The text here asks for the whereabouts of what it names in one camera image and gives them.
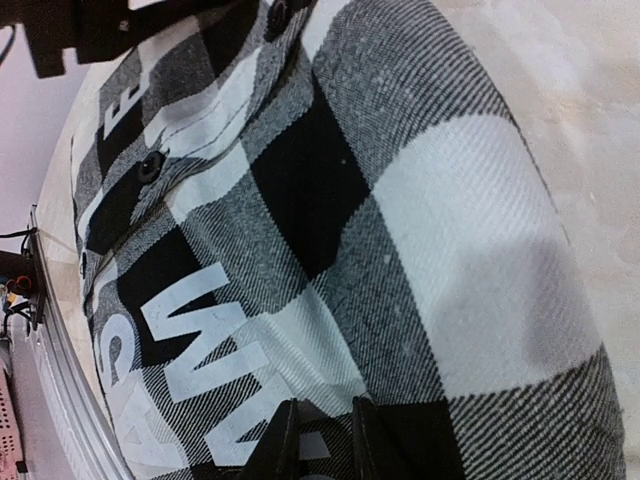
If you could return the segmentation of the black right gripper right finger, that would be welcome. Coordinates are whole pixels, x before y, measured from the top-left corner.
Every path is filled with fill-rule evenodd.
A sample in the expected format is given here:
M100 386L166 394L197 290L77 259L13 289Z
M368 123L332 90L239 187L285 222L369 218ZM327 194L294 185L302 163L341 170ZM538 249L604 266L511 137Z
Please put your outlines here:
M400 462L377 409L355 397L352 412L354 468L357 479L395 479Z

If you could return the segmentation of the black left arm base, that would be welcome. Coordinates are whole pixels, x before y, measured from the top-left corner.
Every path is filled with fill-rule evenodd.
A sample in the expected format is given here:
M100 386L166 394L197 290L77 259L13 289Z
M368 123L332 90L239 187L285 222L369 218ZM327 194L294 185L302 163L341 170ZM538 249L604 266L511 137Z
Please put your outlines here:
M44 322L46 284L37 250L37 227L2 234L2 239L21 237L20 252L1 251L1 339L11 341L9 319L18 315L26 320L27 334Z

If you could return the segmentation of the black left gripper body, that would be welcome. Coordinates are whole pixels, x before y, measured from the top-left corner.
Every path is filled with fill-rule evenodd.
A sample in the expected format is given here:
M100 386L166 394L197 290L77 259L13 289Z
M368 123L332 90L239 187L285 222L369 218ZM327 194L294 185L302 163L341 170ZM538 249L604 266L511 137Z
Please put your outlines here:
M63 53L80 65L113 60L174 24L228 1L152 1L132 8L126 0L59 0L1 3L1 27L25 32L38 78L66 73Z

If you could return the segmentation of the black white patterned garment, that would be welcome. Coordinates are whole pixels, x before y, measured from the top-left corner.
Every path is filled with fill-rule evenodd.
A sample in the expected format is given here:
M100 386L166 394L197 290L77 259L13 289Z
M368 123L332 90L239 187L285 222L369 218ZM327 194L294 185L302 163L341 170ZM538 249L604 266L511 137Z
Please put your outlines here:
M622 479L606 349L502 95L428 1L237 1L77 99L96 370L136 479L239 476L295 399L304 479Z

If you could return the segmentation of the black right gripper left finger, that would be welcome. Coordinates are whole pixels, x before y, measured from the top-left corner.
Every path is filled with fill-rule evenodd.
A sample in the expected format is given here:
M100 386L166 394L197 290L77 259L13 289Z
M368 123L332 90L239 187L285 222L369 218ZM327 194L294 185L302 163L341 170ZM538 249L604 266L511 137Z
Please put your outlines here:
M239 473L246 480L299 478L299 412L295 399L283 401Z

